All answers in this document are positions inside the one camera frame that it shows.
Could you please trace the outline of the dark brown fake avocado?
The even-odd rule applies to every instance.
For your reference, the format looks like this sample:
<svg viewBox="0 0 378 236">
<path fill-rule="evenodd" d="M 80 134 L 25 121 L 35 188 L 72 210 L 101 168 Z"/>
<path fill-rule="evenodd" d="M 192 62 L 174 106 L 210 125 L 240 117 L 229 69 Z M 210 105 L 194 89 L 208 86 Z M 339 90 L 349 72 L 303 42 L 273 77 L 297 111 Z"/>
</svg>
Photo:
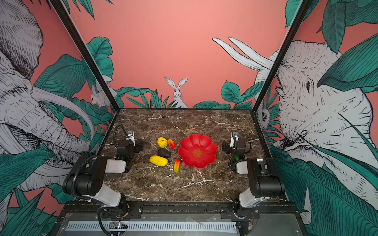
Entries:
<svg viewBox="0 0 378 236">
<path fill-rule="evenodd" d="M 166 150 L 165 148 L 160 148 L 157 152 L 158 156 L 164 157 L 164 158 L 170 158 L 171 152 L 169 150 Z"/>
</svg>

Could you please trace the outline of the yellow oblong fake mango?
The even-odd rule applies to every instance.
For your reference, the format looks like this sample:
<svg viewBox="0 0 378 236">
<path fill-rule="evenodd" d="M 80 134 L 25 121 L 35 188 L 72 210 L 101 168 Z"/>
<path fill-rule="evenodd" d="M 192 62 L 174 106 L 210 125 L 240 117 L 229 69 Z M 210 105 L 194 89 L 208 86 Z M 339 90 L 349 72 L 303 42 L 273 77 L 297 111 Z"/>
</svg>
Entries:
<svg viewBox="0 0 378 236">
<path fill-rule="evenodd" d="M 153 155 L 150 157 L 150 162 L 153 163 L 156 166 L 166 166 L 168 164 L 168 160 L 164 157 Z"/>
</svg>

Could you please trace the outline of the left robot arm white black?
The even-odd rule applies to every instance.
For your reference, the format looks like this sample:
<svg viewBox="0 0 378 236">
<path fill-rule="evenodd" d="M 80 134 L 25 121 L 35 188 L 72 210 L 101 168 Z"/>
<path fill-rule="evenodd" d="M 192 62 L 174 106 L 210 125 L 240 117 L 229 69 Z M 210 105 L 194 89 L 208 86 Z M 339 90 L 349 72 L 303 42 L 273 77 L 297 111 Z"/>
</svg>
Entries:
<svg viewBox="0 0 378 236">
<path fill-rule="evenodd" d="M 107 186 L 104 178 L 106 174 L 128 173 L 133 166 L 135 154 L 143 149 L 142 140 L 125 140 L 117 147 L 115 159 L 101 155 L 80 157 L 64 180 L 63 192 L 113 209 L 117 218 L 128 216 L 131 207 L 126 196 Z"/>
</svg>

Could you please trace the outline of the right black frame post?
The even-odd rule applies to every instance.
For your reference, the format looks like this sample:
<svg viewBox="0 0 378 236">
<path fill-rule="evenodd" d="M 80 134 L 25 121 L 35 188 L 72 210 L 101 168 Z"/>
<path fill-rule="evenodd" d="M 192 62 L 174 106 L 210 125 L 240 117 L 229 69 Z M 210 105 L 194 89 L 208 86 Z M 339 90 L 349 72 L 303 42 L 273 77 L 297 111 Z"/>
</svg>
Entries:
<svg viewBox="0 0 378 236">
<path fill-rule="evenodd" d="M 301 1 L 301 4 L 299 5 L 299 8 L 296 12 L 296 15 L 293 19 L 293 22 L 291 24 L 291 26 L 289 27 L 289 30 L 286 34 L 286 37 L 282 43 L 282 46 L 280 48 L 280 50 L 278 51 L 278 54 L 277 54 L 277 57 L 273 63 L 273 66 L 272 68 L 270 69 L 269 71 L 269 74 L 267 76 L 267 79 L 265 80 L 264 82 L 264 85 L 262 87 L 262 90 L 260 91 L 260 94 L 259 94 L 259 97 L 252 109 L 252 112 L 253 114 L 256 114 L 257 111 L 258 111 L 258 108 L 260 106 L 260 104 L 262 103 L 262 100 L 265 96 L 265 94 L 267 93 L 268 89 L 269 89 L 269 86 L 270 84 L 272 83 L 273 79 L 276 77 L 276 73 L 278 72 L 278 69 L 290 47 L 290 44 L 291 42 L 293 41 L 308 9 L 310 8 L 311 4 L 312 4 L 313 1 L 310 1 L 310 0 L 304 0 L 304 1 Z"/>
</svg>

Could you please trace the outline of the black front mounting rail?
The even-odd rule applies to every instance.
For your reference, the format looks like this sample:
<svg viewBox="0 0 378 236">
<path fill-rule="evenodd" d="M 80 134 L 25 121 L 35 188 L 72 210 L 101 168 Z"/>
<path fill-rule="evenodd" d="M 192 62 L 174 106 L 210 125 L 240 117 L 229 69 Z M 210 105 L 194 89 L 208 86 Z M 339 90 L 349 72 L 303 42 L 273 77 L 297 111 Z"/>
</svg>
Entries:
<svg viewBox="0 0 378 236">
<path fill-rule="evenodd" d="M 143 214 L 218 214 L 221 219 L 233 221 L 258 220 L 263 215 L 289 215 L 300 219 L 292 202 L 262 202 L 253 208 L 243 208 L 235 202 L 137 202 L 127 201 L 116 207 L 108 207 L 106 214 L 116 219 L 118 214 L 128 213 L 125 219 L 141 219 Z"/>
</svg>

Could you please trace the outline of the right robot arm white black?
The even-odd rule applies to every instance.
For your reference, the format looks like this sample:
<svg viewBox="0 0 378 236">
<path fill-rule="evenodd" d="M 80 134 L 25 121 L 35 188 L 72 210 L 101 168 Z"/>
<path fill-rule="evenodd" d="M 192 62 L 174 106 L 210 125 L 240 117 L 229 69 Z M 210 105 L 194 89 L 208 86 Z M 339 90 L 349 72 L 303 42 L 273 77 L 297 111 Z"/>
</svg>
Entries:
<svg viewBox="0 0 378 236">
<path fill-rule="evenodd" d="M 224 141 L 222 151 L 230 154 L 228 166 L 238 174 L 247 175 L 249 187 L 239 194 L 239 204 L 243 208 L 253 208 L 258 204 L 284 195 L 285 186 L 278 168 L 271 158 L 247 158 L 246 143 Z"/>
</svg>

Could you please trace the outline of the small red orange fake fruit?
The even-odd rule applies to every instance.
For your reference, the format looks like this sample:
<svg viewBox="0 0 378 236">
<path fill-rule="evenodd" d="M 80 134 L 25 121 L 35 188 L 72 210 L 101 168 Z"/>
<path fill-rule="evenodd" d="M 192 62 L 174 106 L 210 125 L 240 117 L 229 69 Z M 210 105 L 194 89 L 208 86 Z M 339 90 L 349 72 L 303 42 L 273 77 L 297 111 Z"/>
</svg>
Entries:
<svg viewBox="0 0 378 236">
<path fill-rule="evenodd" d="M 171 149 L 176 149 L 176 145 L 175 145 L 173 140 L 168 139 L 167 143 L 168 143 L 168 145 L 170 146 Z"/>
</svg>

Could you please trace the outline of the yellow bumpy round fake fruit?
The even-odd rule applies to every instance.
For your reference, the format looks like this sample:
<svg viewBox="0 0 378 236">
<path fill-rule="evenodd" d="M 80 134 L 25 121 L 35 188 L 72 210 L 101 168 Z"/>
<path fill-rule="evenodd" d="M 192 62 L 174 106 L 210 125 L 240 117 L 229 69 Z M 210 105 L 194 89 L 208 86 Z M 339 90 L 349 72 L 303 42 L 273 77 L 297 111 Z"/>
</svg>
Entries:
<svg viewBox="0 0 378 236">
<path fill-rule="evenodd" d="M 158 140 L 157 140 L 157 142 L 158 142 L 157 144 L 158 144 L 158 146 L 160 148 L 165 148 L 168 145 L 167 140 L 165 138 L 163 138 L 163 137 L 159 137 Z"/>
</svg>

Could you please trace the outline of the white perforated LED strip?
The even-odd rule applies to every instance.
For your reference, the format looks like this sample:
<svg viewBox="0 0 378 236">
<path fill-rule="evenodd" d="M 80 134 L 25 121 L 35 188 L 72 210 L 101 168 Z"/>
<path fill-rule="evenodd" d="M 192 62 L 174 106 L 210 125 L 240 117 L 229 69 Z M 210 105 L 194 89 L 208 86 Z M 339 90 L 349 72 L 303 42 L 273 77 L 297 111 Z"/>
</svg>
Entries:
<svg viewBox="0 0 378 236">
<path fill-rule="evenodd" d="M 201 231 L 237 233 L 235 222 L 186 222 L 186 221 L 121 221 L 103 222 L 103 228 L 110 232 L 142 232 L 142 231 Z"/>
</svg>

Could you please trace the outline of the red flower-shaped fruit bowl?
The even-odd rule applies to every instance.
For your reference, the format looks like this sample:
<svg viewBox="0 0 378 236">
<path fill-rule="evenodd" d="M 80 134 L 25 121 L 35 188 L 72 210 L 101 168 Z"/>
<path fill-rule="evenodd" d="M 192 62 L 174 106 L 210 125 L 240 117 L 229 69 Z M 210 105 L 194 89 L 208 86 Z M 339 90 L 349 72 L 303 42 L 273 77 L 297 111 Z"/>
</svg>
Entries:
<svg viewBox="0 0 378 236">
<path fill-rule="evenodd" d="M 178 149 L 183 163 L 189 167 L 204 169 L 217 159 L 218 147 L 209 136 L 193 134 L 184 138 Z"/>
</svg>

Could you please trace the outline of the black frame post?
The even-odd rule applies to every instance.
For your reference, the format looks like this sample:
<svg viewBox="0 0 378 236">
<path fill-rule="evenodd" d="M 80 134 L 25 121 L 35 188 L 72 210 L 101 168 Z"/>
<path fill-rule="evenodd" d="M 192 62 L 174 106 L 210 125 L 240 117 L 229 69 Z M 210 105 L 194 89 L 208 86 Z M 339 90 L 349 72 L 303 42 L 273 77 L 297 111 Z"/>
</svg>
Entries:
<svg viewBox="0 0 378 236">
<path fill-rule="evenodd" d="M 84 58 L 84 61 L 87 63 L 90 71 L 93 73 L 94 77 L 98 81 L 99 85 L 103 89 L 105 95 L 109 99 L 111 105 L 115 109 L 116 112 L 119 112 L 121 108 L 118 106 L 117 101 L 115 100 L 114 96 L 112 95 L 108 85 L 106 84 L 100 69 L 98 68 L 94 58 L 92 57 L 87 45 L 84 43 L 83 38 L 81 37 L 77 27 L 73 23 L 71 17 L 69 16 L 68 12 L 65 9 L 64 4 L 61 1 L 51 0 L 51 5 L 53 6 L 54 10 L 58 14 L 60 20 L 64 24 L 66 30 L 70 34 L 72 40 L 74 41 L 75 45 L 79 49 L 81 55 Z"/>
<path fill-rule="evenodd" d="M 278 72 L 278 69 L 290 47 L 290 44 L 291 42 L 293 41 L 308 9 L 310 8 L 311 4 L 312 4 L 313 1 L 310 1 L 310 0 L 304 0 L 304 1 L 301 1 L 301 4 L 299 5 L 299 8 L 296 12 L 296 15 L 293 19 L 293 22 L 291 24 L 291 26 L 289 27 L 289 30 L 286 34 L 286 37 L 282 43 L 282 46 L 280 48 L 280 50 L 278 51 L 278 54 L 277 54 L 277 57 L 273 63 L 273 66 L 272 68 L 270 69 L 269 71 L 269 74 L 267 76 L 267 79 L 265 80 L 264 82 L 264 85 L 262 87 L 262 90 L 260 91 L 260 94 L 259 94 L 259 97 L 252 109 L 252 112 L 253 114 L 256 114 L 257 111 L 258 111 L 258 108 L 260 106 L 260 104 L 262 103 L 262 100 L 265 96 L 265 94 L 267 93 L 268 89 L 269 89 L 269 86 L 270 84 L 272 83 L 273 79 L 276 77 L 276 73 Z"/>
</svg>

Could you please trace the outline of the red yellow green fake fruit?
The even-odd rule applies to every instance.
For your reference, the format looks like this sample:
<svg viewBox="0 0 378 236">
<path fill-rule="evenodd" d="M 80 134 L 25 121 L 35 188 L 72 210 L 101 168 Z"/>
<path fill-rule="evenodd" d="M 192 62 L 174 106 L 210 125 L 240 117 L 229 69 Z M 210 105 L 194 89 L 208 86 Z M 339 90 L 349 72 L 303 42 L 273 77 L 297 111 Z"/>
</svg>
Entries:
<svg viewBox="0 0 378 236">
<path fill-rule="evenodd" d="M 175 173 L 179 173 L 180 164 L 181 164 L 181 160 L 180 159 L 176 159 L 175 163 L 174 163 L 174 168 L 173 168 L 173 170 L 174 170 Z"/>
</svg>

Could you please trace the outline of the left black frame post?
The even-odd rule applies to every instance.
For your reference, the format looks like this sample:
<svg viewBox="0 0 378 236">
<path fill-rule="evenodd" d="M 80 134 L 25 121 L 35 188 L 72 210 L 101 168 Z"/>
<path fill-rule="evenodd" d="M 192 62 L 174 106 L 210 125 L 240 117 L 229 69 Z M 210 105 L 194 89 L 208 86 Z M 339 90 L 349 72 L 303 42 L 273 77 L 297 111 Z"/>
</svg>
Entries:
<svg viewBox="0 0 378 236">
<path fill-rule="evenodd" d="M 98 68 L 94 58 L 92 57 L 87 45 L 84 43 L 83 38 L 81 37 L 77 27 L 73 23 L 71 17 L 69 16 L 68 12 L 65 9 L 64 4 L 61 1 L 51 0 L 51 5 L 53 6 L 54 10 L 58 14 L 60 20 L 64 24 L 66 30 L 70 34 L 72 40 L 74 41 L 75 45 L 79 49 L 81 55 L 84 58 L 84 61 L 87 63 L 90 71 L 93 73 L 94 77 L 98 81 L 99 85 L 103 89 L 105 95 L 109 99 L 111 105 L 115 109 L 116 112 L 119 112 L 121 108 L 118 106 L 117 101 L 115 100 L 114 96 L 112 95 L 108 85 L 106 84 L 100 69 Z"/>
</svg>

